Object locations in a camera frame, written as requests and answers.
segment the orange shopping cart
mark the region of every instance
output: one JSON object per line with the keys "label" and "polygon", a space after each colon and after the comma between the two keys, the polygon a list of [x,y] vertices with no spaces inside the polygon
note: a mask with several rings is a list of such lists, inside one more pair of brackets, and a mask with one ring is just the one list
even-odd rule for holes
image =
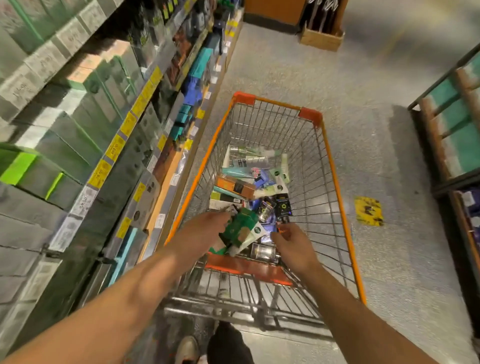
{"label": "orange shopping cart", "polygon": [[[227,151],[229,161],[241,158],[230,152],[231,146],[264,146],[288,154],[290,221],[308,234],[325,268],[365,303],[322,115],[315,110],[235,93],[168,238],[183,221],[208,209]],[[164,305],[171,313],[332,340],[314,299],[281,260],[207,254]]]}

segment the leg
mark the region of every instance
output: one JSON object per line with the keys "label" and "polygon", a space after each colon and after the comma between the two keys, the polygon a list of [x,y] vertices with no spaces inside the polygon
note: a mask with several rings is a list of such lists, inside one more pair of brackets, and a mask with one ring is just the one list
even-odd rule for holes
{"label": "leg", "polygon": [[180,341],[175,364],[195,364],[200,357],[197,340],[193,336],[186,336]]}
{"label": "leg", "polygon": [[240,331],[230,323],[220,321],[208,342],[207,361],[208,364],[253,364],[253,357]]}

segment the shoe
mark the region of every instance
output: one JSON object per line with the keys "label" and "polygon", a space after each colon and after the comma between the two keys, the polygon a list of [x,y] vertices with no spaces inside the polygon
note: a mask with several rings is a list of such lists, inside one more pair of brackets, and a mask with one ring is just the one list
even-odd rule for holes
{"label": "shoe", "polygon": [[198,349],[197,340],[193,336],[184,337],[177,349],[177,355],[175,355],[175,364],[182,364],[183,361],[189,361],[196,363],[200,357],[200,351]]}

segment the person's left hand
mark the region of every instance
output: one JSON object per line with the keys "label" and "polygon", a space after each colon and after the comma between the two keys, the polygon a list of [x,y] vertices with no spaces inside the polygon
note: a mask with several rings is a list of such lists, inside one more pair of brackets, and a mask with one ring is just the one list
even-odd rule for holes
{"label": "person's left hand", "polygon": [[225,231],[231,215],[228,212],[204,212],[187,221],[166,245],[184,273],[203,256]]}

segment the store aisle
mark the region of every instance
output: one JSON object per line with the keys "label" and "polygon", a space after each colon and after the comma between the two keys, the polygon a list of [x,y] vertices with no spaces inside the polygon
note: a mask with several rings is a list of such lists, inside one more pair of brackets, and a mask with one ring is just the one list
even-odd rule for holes
{"label": "store aisle", "polygon": [[[198,170],[202,152],[235,91],[320,110],[368,306],[440,363],[478,363],[470,344],[467,310],[406,110],[478,42],[474,9],[464,1],[446,19],[445,12],[451,10],[446,1],[416,2],[430,9],[431,17],[416,12],[409,18],[414,5],[406,3],[396,9],[376,0],[351,2],[344,24],[346,41],[338,53],[244,24],[193,170]],[[456,32],[444,32],[458,24]],[[356,195],[381,202],[385,226],[364,226],[355,220]],[[256,362],[344,362],[335,344],[274,336],[244,331]]]}

